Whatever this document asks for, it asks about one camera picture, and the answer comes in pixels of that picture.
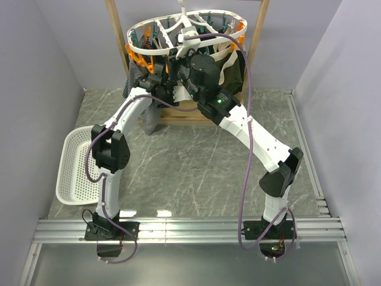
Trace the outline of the grey striped boxer underwear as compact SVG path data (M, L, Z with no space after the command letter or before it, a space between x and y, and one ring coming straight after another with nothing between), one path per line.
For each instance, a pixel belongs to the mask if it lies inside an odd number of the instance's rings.
M133 84L141 76L146 74L147 71L145 69L141 70L133 60L129 60L129 74L123 89L123 98L129 97L133 88ZM152 135L160 122L160 111L157 109L157 103L153 101L151 105L142 112L142 114L139 116L139 119L142 122L145 134L149 136Z

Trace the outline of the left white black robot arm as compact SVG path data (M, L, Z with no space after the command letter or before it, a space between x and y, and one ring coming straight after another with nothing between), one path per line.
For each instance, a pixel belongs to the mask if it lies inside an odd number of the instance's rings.
M152 73L132 64L122 93L124 103L103 125L92 127L85 173L90 182L100 184L89 226L92 233L106 240L130 234L120 223L118 203L121 173L130 160L126 135L137 120L142 121L146 134L153 133L160 107L177 106L173 99L176 85L166 64L156 64Z

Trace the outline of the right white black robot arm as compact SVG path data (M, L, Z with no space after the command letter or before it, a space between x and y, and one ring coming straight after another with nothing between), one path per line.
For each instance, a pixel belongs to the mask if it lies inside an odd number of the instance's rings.
M304 153L299 147L290 148L278 141L254 120L248 107L218 84L219 71L211 56L194 50L181 57L171 52L168 57L170 79L181 82L201 114L231 133L263 164L266 173L259 181L266 194L262 229L267 237L276 238L283 231L289 189Z

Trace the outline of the white round clip hanger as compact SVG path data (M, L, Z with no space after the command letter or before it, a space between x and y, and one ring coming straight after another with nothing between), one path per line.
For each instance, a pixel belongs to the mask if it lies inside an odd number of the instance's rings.
M230 31L237 41L244 41L247 21L238 14L216 9L187 11L179 1L181 12L141 21L126 33L126 51L130 54L165 56L176 49L182 57L191 48L199 49L227 42L218 36Z

